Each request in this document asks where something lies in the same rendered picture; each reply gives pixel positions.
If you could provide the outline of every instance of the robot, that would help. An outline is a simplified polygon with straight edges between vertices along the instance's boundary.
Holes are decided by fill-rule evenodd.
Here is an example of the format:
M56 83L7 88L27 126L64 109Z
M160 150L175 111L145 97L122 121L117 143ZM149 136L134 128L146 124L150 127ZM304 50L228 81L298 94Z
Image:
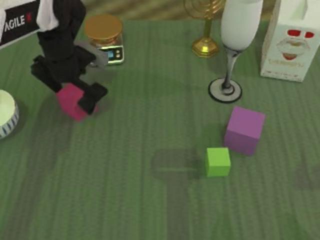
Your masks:
M80 80L86 67L96 60L96 55L75 45L75 38L86 16L81 0L37 0L39 11L36 33L43 56L33 59L31 73L58 93L64 84L72 84L83 91L78 106L91 115L96 104L108 93L98 83L89 85Z

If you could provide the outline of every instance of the cube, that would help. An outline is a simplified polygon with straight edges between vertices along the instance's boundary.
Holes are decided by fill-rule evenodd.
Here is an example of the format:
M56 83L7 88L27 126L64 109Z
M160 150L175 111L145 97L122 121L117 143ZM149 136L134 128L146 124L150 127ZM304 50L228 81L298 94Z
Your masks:
M205 166L207 177L228 176L231 168L228 148L207 148Z
M76 121L81 121L88 116L87 113L78 106L78 101L83 95L84 92L81 89L69 83L56 94L56 97L65 114Z
M265 118L264 113L235 106L224 136L224 147L252 156L256 152Z

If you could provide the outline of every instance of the purple block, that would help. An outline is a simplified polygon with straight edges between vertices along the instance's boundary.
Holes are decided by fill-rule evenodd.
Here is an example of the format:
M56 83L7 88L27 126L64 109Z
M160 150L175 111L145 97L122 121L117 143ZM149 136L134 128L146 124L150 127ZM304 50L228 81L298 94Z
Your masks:
M82 98L83 94L84 92L81 89L71 83L67 84L56 94L62 111L76 121L81 121L88 116L87 113L78 106L78 101Z
M224 146L248 156L256 152L265 114L235 106L224 136Z

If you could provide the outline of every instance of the kitchen scale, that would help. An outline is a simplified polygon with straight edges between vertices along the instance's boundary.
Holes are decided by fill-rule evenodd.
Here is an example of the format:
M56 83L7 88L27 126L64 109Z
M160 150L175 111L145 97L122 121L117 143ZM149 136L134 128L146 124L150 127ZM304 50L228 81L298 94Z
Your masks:
M108 65L122 64L125 61L122 31L122 21L110 14L92 16L86 22L84 29L90 44L105 53Z

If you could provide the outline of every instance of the gold candle holder base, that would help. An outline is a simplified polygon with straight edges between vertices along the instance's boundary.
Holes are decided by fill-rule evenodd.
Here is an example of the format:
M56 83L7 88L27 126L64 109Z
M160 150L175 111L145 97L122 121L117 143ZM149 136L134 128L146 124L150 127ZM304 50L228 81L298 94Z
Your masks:
M201 58L210 58L219 51L218 44L210 37L201 37L193 42L192 51Z

